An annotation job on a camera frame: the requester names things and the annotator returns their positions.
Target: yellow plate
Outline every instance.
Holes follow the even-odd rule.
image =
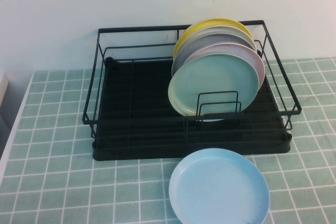
[[[228,19],[228,18],[210,18],[210,19],[205,19],[202,20],[194,25],[191,25],[190,27],[188,27],[188,29],[181,35],[181,37],[178,39],[178,41],[175,44],[174,47],[174,53],[173,53],[173,59],[175,58],[176,52],[178,50],[178,48],[180,47],[180,45],[182,44],[182,42],[189,37],[191,34],[193,34],[194,32],[203,29],[205,27],[208,26],[217,26],[217,25],[221,25],[221,26],[232,26],[235,28],[238,28],[244,32],[246,32],[248,34],[248,36],[251,37],[251,39],[253,39],[251,32],[242,24],[239,23],[238,21],[232,20],[232,19]]]

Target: black drip tray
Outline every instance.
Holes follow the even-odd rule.
[[[281,117],[267,117],[278,110],[266,79],[242,112],[263,113],[262,118],[202,123],[186,120],[171,106],[167,94],[171,67],[172,60],[106,59],[93,143],[96,160],[184,157],[210,147],[241,154],[289,151],[291,135]]]

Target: tiled countertop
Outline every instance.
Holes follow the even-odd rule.
[[[303,113],[292,118],[289,153],[248,156],[269,185],[265,223],[336,223],[336,59],[283,66]],[[276,64],[272,70],[291,106]],[[1,224],[180,223],[167,190],[179,159],[92,159],[81,122],[90,75],[34,74],[0,161]]]

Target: black dish rack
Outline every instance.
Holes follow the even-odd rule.
[[[102,28],[98,30],[95,61],[93,64],[88,96],[83,112],[83,123],[91,127],[93,157],[98,161],[137,158],[184,157],[194,151],[218,147],[240,154],[285,153],[290,150],[292,129],[290,117],[301,113],[301,106],[281,64],[274,44],[263,20],[241,22],[245,26],[264,29],[264,41],[255,40],[258,54],[266,60],[272,83],[279,94],[279,110],[269,80],[263,85],[253,103],[240,111],[239,94],[235,101],[236,112],[200,115],[201,93],[198,96],[196,116],[181,116],[171,106],[168,86],[171,79],[172,57],[124,58],[106,57],[108,50],[156,48],[175,45],[157,43],[132,46],[106,46],[102,50],[102,34],[141,33],[169,31],[179,32],[189,25]],[[275,56],[286,86],[291,94],[293,107],[287,109],[276,78],[266,56],[266,42]],[[101,69],[97,69],[98,54],[101,54]],[[224,119],[205,122],[209,119]]]

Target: plate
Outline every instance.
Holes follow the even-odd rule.
[[[222,33],[222,34],[231,34],[231,35],[235,35],[238,36],[244,40],[246,40],[249,44],[250,44],[250,48],[253,49],[255,52],[257,51],[256,45],[254,43],[254,41],[251,39],[250,36],[248,36],[248,34],[238,28],[232,27],[232,26],[209,26],[206,28],[203,28],[201,30],[198,30],[196,32],[194,32],[193,34],[191,34],[188,38],[186,38],[180,45],[180,47],[177,49],[176,55],[178,54],[178,52],[181,50],[181,48],[183,48],[186,44],[190,43],[192,40],[194,40],[196,37],[198,38],[199,36],[202,36],[204,34],[208,34],[211,32],[218,32],[218,33]]]
[[[190,60],[172,77],[168,97],[181,115],[196,115],[199,93],[238,91],[242,110],[251,104],[259,88],[256,70],[246,60],[226,54],[210,54]],[[202,103],[236,101],[236,93],[204,94]],[[201,115],[235,112],[236,103],[204,105]]]
[[[182,224],[261,224],[270,204],[258,168],[235,152],[216,148],[194,152],[176,166],[169,199]]]
[[[228,18],[205,19],[205,20],[202,20],[202,21],[200,21],[200,22],[198,22],[194,25],[191,25],[190,27],[187,28],[186,31],[184,31],[184,33],[181,35],[181,37],[176,42],[176,45],[174,47],[174,52],[173,52],[173,58],[175,57],[177,49],[179,48],[181,43],[187,37],[189,37],[191,34],[193,34],[194,32],[196,32],[196,31],[198,31],[202,28],[205,28],[205,27],[208,27],[208,26],[217,26],[217,25],[236,27],[236,28],[246,32],[251,37],[251,39],[253,39],[253,36],[252,36],[251,32],[242,23],[239,23],[235,20],[228,19]]]
[[[176,73],[176,71],[180,68],[180,66],[184,63],[184,61],[195,51],[206,47],[208,45],[219,43],[219,42],[233,42],[242,44],[246,47],[251,47],[251,45],[245,41],[244,39],[231,35],[231,34],[222,34],[219,32],[210,32],[204,35],[200,35],[196,37],[194,40],[190,41],[186,44],[179,52],[176,54],[173,66],[172,66],[172,76]]]
[[[187,64],[188,61],[201,57],[204,54],[215,54],[215,53],[234,55],[236,57],[240,57],[248,61],[248,63],[250,63],[257,71],[259,79],[259,88],[261,87],[265,78],[265,66],[262,59],[253,50],[237,43],[221,42],[209,45],[191,54],[185,60],[184,64]]]

